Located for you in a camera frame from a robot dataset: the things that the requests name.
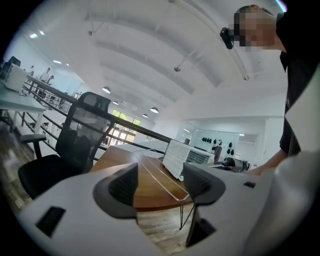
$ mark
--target chair armrest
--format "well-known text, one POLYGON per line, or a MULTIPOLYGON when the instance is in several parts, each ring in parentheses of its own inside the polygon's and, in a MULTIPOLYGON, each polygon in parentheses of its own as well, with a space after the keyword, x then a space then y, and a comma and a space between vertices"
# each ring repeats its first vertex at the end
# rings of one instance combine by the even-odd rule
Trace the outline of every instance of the chair armrest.
POLYGON ((42 134, 27 134, 20 136, 21 143, 34 143, 34 142, 42 142, 47 138, 42 134))
POLYGON ((39 142, 45 141, 47 138, 42 134, 27 134, 20 137, 21 143, 33 143, 36 158, 42 158, 39 142))

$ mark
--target ceiling beam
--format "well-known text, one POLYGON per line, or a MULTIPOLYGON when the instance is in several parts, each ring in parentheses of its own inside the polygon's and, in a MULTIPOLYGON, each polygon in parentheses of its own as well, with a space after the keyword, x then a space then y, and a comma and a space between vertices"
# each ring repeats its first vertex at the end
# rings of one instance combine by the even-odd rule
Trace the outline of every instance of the ceiling beam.
MULTIPOLYGON (((86 21, 90 21, 89 15, 87 15, 85 20, 86 21)), ((171 39, 171 38, 169 38, 167 36, 163 36, 160 33, 156 33, 154 30, 150 29, 146 25, 141 25, 141 24, 138 24, 138 23, 134 23, 132 21, 129 22, 129 21, 126 21, 126 20, 121 19, 121 18, 117 18, 117 19, 113 19, 113 18, 110 18, 110 17, 106 18, 105 16, 95 15, 95 14, 91 14, 91 20, 92 20, 92 22, 103 22, 103 21, 105 21, 106 23, 109 23, 109 24, 115 24, 115 25, 118 25, 118 26, 122 26, 122 27, 130 28, 132 30, 139 31, 141 33, 147 34, 147 35, 155 38, 158 41, 161 41, 161 42, 165 43, 167 46, 171 47, 172 49, 174 49, 176 52, 178 52, 182 56, 188 56, 190 54, 188 49, 186 49, 185 47, 182 47, 180 44, 175 42, 173 39, 171 39)), ((191 56, 188 60, 193 65, 197 62, 197 59, 195 59, 193 56, 191 56)), ((208 81, 214 87, 218 86, 220 80, 217 79, 217 78, 214 78, 212 73, 209 72, 209 70, 207 69, 207 67, 203 63, 198 65, 197 68, 208 79, 208 81)))
POLYGON ((168 15, 168 13, 169 13, 170 7, 171 7, 171 3, 168 2, 168 7, 167 7, 167 9, 165 9, 165 11, 163 12, 163 15, 162 15, 161 19, 160 19, 160 20, 158 21, 158 23, 156 24, 156 27, 155 27, 155 29, 154 29, 154 32, 155 32, 155 33, 158 33, 162 22, 164 22, 164 20, 166 19, 167 15, 168 15))
POLYGON ((121 55, 124 55, 128 58, 131 58, 137 62, 140 62, 144 64, 145 66, 155 70, 156 72, 160 73, 167 79, 171 80, 173 83, 177 84, 182 90, 187 92, 188 94, 192 94, 195 89, 186 81, 184 81, 181 77, 179 76, 170 76, 169 74, 171 73, 171 70, 168 70, 164 66, 158 64, 152 59, 148 59, 147 56, 144 56, 143 54, 136 52, 130 48, 123 47, 120 45, 115 45, 114 43, 111 42, 105 42, 105 41, 97 41, 95 44, 97 47, 107 49, 109 51, 113 51, 116 53, 119 53, 121 55))
POLYGON ((175 2, 175 5, 194 14, 200 21, 202 21, 206 26, 208 26, 208 28, 220 39, 219 41, 223 45, 224 52, 230 56, 230 58, 236 65, 239 73, 241 74, 242 78, 246 80, 248 75, 244 62, 240 58, 235 48, 233 48, 232 50, 227 50, 227 48, 224 46, 224 43, 219 36, 221 28, 214 20, 214 17, 208 14, 208 5, 204 4, 203 2, 200 3, 199 1, 193 0, 177 0, 175 2))
POLYGON ((107 62, 102 62, 100 64, 102 67, 107 68, 108 70, 111 70, 113 72, 119 73, 120 75, 126 76, 128 78, 130 78, 131 80, 134 80, 135 82, 153 90, 156 91, 157 93, 159 93, 160 95, 162 95, 163 97, 167 98, 168 100, 172 101, 172 102, 176 102, 178 100, 177 97, 173 96, 172 93, 169 93, 165 90, 163 90, 162 88, 160 88, 159 86, 152 84, 150 81, 144 79, 143 77, 140 77, 137 74, 134 74, 122 67, 118 67, 118 66, 114 66, 113 64, 107 63, 107 62))
POLYGON ((105 77, 104 78, 105 80, 109 81, 109 82, 112 82, 120 87, 123 87, 125 88, 126 90, 130 91, 131 93, 137 95, 138 97, 142 97, 142 98, 145 98, 145 99, 149 99, 151 102, 154 102, 155 104, 157 104, 158 106, 161 106, 163 108, 167 107, 166 104, 164 104, 163 101, 157 99, 157 98, 153 98, 153 97, 150 97, 149 95, 145 94, 143 91, 136 91, 132 88, 132 86, 129 86, 127 84, 124 84, 114 78, 109 78, 109 77, 105 77))

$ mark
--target table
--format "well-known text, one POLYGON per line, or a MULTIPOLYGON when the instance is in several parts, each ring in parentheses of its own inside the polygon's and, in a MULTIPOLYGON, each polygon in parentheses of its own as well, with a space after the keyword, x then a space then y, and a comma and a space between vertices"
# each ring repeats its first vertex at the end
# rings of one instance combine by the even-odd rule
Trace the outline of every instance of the table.
POLYGON ((3 81, 0 81, 0 109, 14 111, 12 129, 15 128, 18 111, 38 114, 34 132, 36 134, 40 132, 41 120, 46 108, 28 95, 22 96, 16 91, 7 89, 3 81))
POLYGON ((190 197, 184 201, 177 201, 156 181, 157 179, 178 199, 183 199, 188 195, 188 193, 184 191, 184 184, 175 179, 171 173, 165 169, 163 164, 153 157, 135 154, 134 152, 119 147, 110 146, 92 167, 90 172, 129 163, 138 163, 138 188, 135 191, 133 199, 133 207, 138 212, 159 211, 176 207, 180 207, 181 209, 184 205, 192 203, 190 197))

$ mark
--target window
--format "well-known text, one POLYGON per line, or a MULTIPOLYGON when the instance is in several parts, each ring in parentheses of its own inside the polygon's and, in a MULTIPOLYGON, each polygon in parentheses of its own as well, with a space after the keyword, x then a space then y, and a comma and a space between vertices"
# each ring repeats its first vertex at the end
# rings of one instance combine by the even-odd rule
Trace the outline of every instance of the window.
MULTIPOLYGON (((132 116, 129 116, 125 113, 121 113, 120 111, 118 110, 115 110, 113 109, 112 112, 111 112, 112 115, 118 117, 118 118, 121 118, 123 120, 126 120, 130 123, 133 123, 137 126, 140 126, 141 124, 141 121, 138 120, 138 119, 135 119, 133 118, 132 116)), ((136 130, 132 130, 132 129, 129 129, 127 127, 124 127, 120 124, 116 124, 114 126, 114 129, 112 129, 109 133, 110 135, 113 135, 115 137, 118 137, 118 138, 121 138, 123 140, 126 140, 128 142, 134 142, 135 140, 135 136, 137 134, 137 131, 136 130)), ((115 145, 121 145, 121 144, 126 144, 124 143, 123 141, 120 141, 118 139, 115 139, 115 138, 112 138, 109 140, 109 145, 110 146, 115 146, 115 145)))

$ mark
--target computer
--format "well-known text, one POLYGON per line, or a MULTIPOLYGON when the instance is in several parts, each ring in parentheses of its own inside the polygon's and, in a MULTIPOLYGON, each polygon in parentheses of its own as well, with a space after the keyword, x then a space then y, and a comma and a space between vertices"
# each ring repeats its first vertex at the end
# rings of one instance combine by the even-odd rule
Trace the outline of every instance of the computer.
POLYGON ((27 72, 12 63, 5 76, 4 85, 10 90, 20 92, 26 78, 27 72))

